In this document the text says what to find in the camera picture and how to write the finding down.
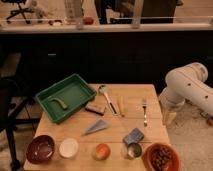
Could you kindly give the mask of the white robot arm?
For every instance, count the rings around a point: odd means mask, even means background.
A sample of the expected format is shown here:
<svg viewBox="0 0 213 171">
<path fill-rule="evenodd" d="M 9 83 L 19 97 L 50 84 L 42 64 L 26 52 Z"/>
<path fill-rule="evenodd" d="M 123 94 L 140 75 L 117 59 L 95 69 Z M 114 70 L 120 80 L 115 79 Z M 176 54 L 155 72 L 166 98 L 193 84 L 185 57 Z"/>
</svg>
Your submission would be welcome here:
<svg viewBox="0 0 213 171">
<path fill-rule="evenodd" d="M 198 62 L 167 73 L 166 87 L 159 95 L 164 125 L 169 125 L 174 120 L 176 112 L 183 107 L 186 100 L 213 117 L 213 88 L 205 84 L 207 78 L 207 68 Z"/>
</svg>

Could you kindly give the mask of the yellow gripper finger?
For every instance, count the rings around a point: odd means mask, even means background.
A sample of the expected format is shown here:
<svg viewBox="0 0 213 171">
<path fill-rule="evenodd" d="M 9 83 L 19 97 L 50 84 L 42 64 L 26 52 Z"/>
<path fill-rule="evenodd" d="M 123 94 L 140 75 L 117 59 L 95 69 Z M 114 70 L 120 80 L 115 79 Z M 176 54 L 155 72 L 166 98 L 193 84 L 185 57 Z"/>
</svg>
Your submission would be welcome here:
<svg viewBox="0 0 213 171">
<path fill-rule="evenodd" d="M 175 112 L 167 112 L 163 115 L 163 124 L 170 125 L 176 117 Z"/>
</svg>

